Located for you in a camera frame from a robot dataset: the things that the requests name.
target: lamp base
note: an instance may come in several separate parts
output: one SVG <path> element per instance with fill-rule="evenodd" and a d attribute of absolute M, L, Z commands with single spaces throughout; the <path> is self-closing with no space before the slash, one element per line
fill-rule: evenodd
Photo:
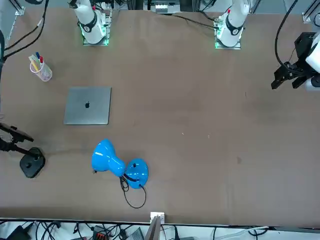
<path fill-rule="evenodd" d="M 129 162 L 125 170 L 125 174 L 136 181 L 127 179 L 129 186 L 133 189 L 139 189 L 147 183 L 149 170 L 146 162 L 141 158 L 135 158 Z"/>
<path fill-rule="evenodd" d="M 35 160 L 33 156 L 24 155 L 20 160 L 20 168 L 27 178 L 33 179 L 45 166 L 46 159 L 41 150 L 37 147 L 32 147 L 29 151 L 33 154 L 37 154 L 38 159 Z"/>

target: silver laptop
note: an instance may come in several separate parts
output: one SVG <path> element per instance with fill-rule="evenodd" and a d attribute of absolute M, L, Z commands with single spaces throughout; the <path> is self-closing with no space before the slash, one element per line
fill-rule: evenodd
<path fill-rule="evenodd" d="M 65 125 L 107 125 L 111 87 L 71 87 L 66 100 Z"/>

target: lamp shade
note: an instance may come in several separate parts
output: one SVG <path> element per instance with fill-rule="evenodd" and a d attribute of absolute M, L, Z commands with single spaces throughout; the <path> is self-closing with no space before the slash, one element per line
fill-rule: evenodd
<path fill-rule="evenodd" d="M 125 173 L 125 163 L 116 156 L 116 151 L 108 139 L 102 140 L 94 149 L 92 154 L 92 168 L 97 172 L 110 170 L 117 177 Z"/>

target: pen holder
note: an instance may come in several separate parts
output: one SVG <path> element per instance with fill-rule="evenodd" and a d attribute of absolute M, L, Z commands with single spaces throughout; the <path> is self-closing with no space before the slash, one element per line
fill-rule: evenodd
<path fill-rule="evenodd" d="M 36 71 L 32 63 L 30 63 L 30 71 L 37 75 L 43 82 L 48 82 L 52 78 L 52 71 L 45 62 L 40 64 L 39 71 Z"/>

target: table surface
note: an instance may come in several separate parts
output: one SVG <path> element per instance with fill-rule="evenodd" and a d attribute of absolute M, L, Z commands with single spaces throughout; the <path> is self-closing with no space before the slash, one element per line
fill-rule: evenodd
<path fill-rule="evenodd" d="M 42 11 L 17 18 L 11 43 Z M 222 50 L 206 27 L 120 11 L 109 46 L 91 47 L 82 46 L 71 9 L 48 9 L 41 38 L 8 58 L 1 79 L 3 121 L 30 134 L 34 143 L 20 146 L 42 148 L 47 162 L 27 179 L 21 154 L 0 153 L 1 216 L 148 222 L 150 212 L 165 212 L 167 223 L 319 226 L 320 94 L 290 82 L 271 90 L 282 18 L 248 16 L 242 50 Z M 289 16 L 278 43 L 283 61 L 308 30 L 300 15 Z M 53 71 L 49 82 L 29 70 L 36 51 Z M 112 87 L 108 125 L 63 124 L 74 86 Z M 104 138 L 126 163 L 146 160 L 143 208 L 127 205 L 111 172 L 93 174 L 91 155 Z M 127 196 L 134 205 L 144 199 L 142 190 Z"/>

